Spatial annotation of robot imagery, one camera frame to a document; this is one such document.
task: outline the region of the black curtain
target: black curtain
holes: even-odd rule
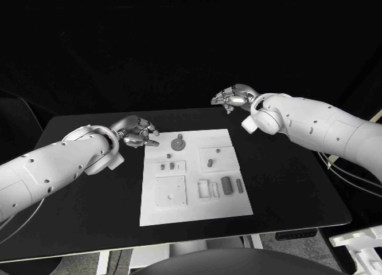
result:
[[[345,104],[382,58],[382,6],[122,1],[9,7],[0,90],[54,115],[208,107],[234,83]],[[364,107],[374,112],[382,98]]]

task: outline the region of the small gray object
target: small gray object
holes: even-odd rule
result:
[[[221,178],[221,191],[224,195],[230,195],[233,193],[230,179],[227,176]]]
[[[243,193],[243,188],[242,188],[242,183],[240,183],[239,179],[236,179],[236,185],[237,185],[237,191],[242,194]]]
[[[178,134],[177,138],[172,139],[171,141],[171,149],[174,151],[180,151],[181,149],[184,149],[184,140],[182,140],[182,135]]]

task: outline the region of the black table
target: black table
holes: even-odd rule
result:
[[[54,117],[37,148],[86,124],[109,126],[133,113]],[[112,171],[82,176],[47,199],[28,224],[0,245],[0,262],[118,248],[332,226],[350,214],[309,150],[282,134],[247,134],[247,113],[223,108],[138,112],[159,132],[229,131],[253,215],[138,226],[144,149],[120,146],[125,162]],[[24,210],[14,218],[30,215]]]

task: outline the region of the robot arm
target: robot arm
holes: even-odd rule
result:
[[[133,148],[158,146],[148,140],[152,124],[128,116],[109,128],[84,126],[60,142],[31,151],[0,166],[0,222],[63,188],[84,172],[93,175],[122,163],[119,140]]]
[[[231,104],[231,97],[246,104],[246,109],[249,104],[250,115],[242,122],[249,133],[257,128],[270,135],[283,133],[306,149],[354,162],[382,182],[380,124],[355,118],[327,103],[285,94],[246,93],[239,99],[239,89],[252,90],[236,84],[214,96],[211,104]]]

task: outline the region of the white paper sheet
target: white paper sheet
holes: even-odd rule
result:
[[[182,135],[185,145],[181,151],[174,151],[170,143],[177,138],[178,133]],[[231,146],[227,130],[168,132],[161,133],[159,136],[149,135],[149,138],[159,143],[159,146],[145,147],[139,226],[252,215],[253,211],[240,171],[220,171],[203,174],[200,167],[198,149]],[[187,206],[158,207],[154,204],[154,183],[155,178],[162,177],[162,175],[157,172],[157,163],[182,160],[185,172],[174,170],[171,174],[164,176],[184,176]],[[231,161],[233,166],[239,166],[237,160],[233,159]],[[220,182],[223,176],[227,176],[231,181],[231,195],[223,194]],[[237,192],[236,179],[240,179],[242,182],[242,194]],[[216,183],[219,199],[204,201],[198,199],[198,180],[207,180],[208,186]]]

